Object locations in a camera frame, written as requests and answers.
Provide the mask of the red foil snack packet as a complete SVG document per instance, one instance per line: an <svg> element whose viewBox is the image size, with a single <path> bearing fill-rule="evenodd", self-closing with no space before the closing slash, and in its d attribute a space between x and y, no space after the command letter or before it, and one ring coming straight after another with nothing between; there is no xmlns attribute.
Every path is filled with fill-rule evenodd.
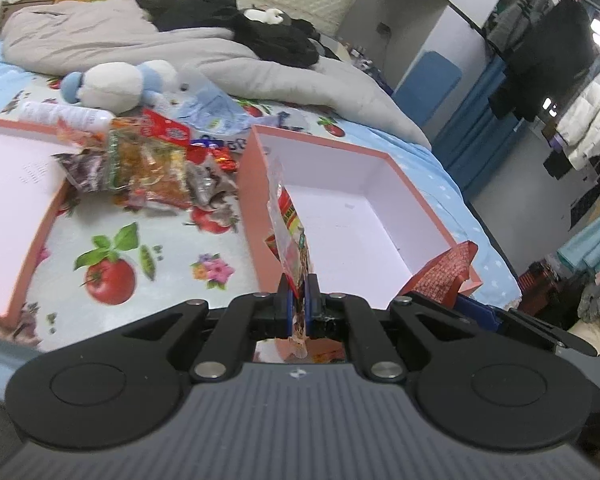
<svg viewBox="0 0 600 480"><path fill-rule="evenodd" d="M429 260L401 289L400 294L417 292L429 300L452 310L460 286L470 279L472 260L478 246L471 240L451 247Z"/></svg>

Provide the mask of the clear red spicy snack bag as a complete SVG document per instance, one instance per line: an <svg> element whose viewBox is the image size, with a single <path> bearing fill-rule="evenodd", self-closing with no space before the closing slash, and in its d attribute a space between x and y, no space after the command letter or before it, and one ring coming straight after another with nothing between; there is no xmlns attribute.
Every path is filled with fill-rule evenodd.
<svg viewBox="0 0 600 480"><path fill-rule="evenodd" d="M346 357L343 344L328 338L312 338L306 331L306 282L308 276L315 273L306 230L283 176L282 163L274 160L268 168L266 203L272 230L265 245L280 263L282 276L294 294L291 332L274 338L275 351L284 363L336 363Z"/></svg>

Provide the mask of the grey clear snack bag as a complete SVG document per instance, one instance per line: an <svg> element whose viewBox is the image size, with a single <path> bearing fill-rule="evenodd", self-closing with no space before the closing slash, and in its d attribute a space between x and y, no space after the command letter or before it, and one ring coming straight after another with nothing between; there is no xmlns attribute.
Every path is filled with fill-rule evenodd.
<svg viewBox="0 0 600 480"><path fill-rule="evenodd" d="M211 156L199 164L186 162L186 182L194 204L200 208L219 209L228 196L237 195L236 182Z"/></svg>

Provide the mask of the small red foil candy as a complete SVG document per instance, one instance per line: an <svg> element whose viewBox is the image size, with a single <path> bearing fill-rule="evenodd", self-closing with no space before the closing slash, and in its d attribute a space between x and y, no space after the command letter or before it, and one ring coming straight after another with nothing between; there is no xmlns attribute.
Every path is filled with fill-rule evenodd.
<svg viewBox="0 0 600 480"><path fill-rule="evenodd" d="M237 171L238 162L226 146L211 145L208 152L219 168L226 174L234 174Z"/></svg>

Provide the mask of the orange dried snack bag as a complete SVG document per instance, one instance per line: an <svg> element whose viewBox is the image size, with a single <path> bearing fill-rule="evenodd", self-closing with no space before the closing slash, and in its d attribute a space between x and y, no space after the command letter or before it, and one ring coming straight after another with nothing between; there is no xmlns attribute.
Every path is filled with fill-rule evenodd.
<svg viewBox="0 0 600 480"><path fill-rule="evenodd" d="M186 210L189 144L188 127L153 110L116 118L107 136L106 185L134 208Z"/></svg>

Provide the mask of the pink gift box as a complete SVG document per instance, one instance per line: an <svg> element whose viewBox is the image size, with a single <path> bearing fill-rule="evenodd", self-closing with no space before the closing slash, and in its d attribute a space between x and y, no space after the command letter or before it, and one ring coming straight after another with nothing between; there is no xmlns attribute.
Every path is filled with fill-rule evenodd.
<svg viewBox="0 0 600 480"><path fill-rule="evenodd" d="M259 287L276 290L282 268L265 245L268 168L283 180L306 228L322 292L346 292L385 309L452 234L386 153L265 126L252 128L239 162L238 200Z"/></svg>

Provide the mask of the fruit print mat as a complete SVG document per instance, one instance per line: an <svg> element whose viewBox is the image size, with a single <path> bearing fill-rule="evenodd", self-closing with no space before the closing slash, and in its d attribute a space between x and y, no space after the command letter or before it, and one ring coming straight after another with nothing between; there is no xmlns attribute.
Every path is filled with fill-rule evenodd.
<svg viewBox="0 0 600 480"><path fill-rule="evenodd" d="M201 294L219 308L258 289L236 197L199 208L134 209L69 191L56 212L20 319L0 338L48 351Z"/></svg>

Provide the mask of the blue curtain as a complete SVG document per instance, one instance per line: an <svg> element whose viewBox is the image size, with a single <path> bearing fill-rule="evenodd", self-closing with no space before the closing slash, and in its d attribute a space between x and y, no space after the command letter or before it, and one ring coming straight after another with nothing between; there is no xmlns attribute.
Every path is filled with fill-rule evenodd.
<svg viewBox="0 0 600 480"><path fill-rule="evenodd" d="M512 113L497 118L489 104L505 80L504 70L505 62L495 55L432 144L466 200L483 190L517 142L519 120Z"/></svg>

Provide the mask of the white puffer jacket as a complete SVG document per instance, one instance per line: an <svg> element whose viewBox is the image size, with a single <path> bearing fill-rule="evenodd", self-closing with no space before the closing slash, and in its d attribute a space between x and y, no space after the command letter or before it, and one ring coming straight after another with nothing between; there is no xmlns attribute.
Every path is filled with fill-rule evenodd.
<svg viewBox="0 0 600 480"><path fill-rule="evenodd" d="M556 130L575 170L600 156L600 72L565 111Z"/></svg>

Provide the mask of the pale blue plastic bag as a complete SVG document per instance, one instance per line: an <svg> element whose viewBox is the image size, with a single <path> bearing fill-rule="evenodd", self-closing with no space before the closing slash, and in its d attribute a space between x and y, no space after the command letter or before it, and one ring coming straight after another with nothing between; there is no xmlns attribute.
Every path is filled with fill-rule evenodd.
<svg viewBox="0 0 600 480"><path fill-rule="evenodd" d="M257 123L233 98L196 68L181 70L168 117L198 132L232 136Z"/></svg>

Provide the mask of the blue folding chair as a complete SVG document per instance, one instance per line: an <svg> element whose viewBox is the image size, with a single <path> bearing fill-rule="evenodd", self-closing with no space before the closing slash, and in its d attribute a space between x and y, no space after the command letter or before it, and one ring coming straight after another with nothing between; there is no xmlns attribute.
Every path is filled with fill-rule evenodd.
<svg viewBox="0 0 600 480"><path fill-rule="evenodd" d="M462 79L463 72L437 51L425 52L393 91L396 106L422 128Z"/></svg>

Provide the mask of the white spray bottle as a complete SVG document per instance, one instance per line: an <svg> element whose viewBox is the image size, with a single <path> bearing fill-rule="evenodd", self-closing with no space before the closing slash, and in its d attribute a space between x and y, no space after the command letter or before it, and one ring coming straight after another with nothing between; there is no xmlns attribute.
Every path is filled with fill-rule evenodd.
<svg viewBox="0 0 600 480"><path fill-rule="evenodd" d="M46 102L27 102L19 107L19 119L46 126L66 126L91 133L107 132L114 122L108 110Z"/></svg>

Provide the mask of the white blue plush toy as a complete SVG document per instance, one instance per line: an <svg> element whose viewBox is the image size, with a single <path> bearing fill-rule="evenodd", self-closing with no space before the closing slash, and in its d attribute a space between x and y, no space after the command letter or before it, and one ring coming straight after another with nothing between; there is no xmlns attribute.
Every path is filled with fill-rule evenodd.
<svg viewBox="0 0 600 480"><path fill-rule="evenodd" d="M60 94L69 104L124 114L139 106L155 107L178 88L178 72L169 62L151 60L98 64L62 78Z"/></svg>

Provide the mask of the pink box lid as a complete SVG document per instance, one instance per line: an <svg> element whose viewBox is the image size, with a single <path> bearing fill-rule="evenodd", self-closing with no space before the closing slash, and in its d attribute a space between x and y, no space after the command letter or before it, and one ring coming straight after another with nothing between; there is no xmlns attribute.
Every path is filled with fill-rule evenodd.
<svg viewBox="0 0 600 480"><path fill-rule="evenodd" d="M68 182L54 159L79 149L41 125L0 119L0 324L15 326Z"/></svg>

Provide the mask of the hanging black jacket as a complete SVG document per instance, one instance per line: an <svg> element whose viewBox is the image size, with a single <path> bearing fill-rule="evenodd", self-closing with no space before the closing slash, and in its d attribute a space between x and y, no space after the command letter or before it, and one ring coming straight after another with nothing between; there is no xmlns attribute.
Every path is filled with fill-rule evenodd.
<svg viewBox="0 0 600 480"><path fill-rule="evenodd" d="M564 96L595 58L588 11L579 1L562 0L507 59L505 80L489 98L492 113L531 122L544 100Z"/></svg>

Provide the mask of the black clothes pile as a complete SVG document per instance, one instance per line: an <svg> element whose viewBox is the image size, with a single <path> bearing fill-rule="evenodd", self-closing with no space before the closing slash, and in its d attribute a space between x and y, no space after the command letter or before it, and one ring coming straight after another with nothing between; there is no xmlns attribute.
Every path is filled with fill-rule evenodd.
<svg viewBox="0 0 600 480"><path fill-rule="evenodd" d="M263 61L309 68L320 60L312 24L295 20L289 25L250 20L237 0L135 0L160 32L216 27L232 32L233 40Z"/></svg>

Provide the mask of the grey duvet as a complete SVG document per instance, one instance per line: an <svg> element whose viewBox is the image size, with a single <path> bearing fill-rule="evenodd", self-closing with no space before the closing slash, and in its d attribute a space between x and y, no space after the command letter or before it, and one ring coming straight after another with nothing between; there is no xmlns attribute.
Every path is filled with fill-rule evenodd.
<svg viewBox="0 0 600 480"><path fill-rule="evenodd" d="M177 70L198 68L232 96L329 107L350 122L430 145L390 96L350 64L320 58L295 68L263 61L225 28L160 32L135 0L29 6L12 14L0 38L4 60L30 72L64 76L100 63L165 60Z"/></svg>

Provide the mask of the wooden nightstand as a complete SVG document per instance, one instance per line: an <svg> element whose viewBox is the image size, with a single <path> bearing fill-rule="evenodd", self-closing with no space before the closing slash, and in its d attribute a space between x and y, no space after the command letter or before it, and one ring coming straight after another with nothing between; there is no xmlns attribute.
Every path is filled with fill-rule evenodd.
<svg viewBox="0 0 600 480"><path fill-rule="evenodd" d="M2 2L0 7L0 32L12 14L28 6L45 6L53 4L55 0L20 0L15 3Z"/></svg>

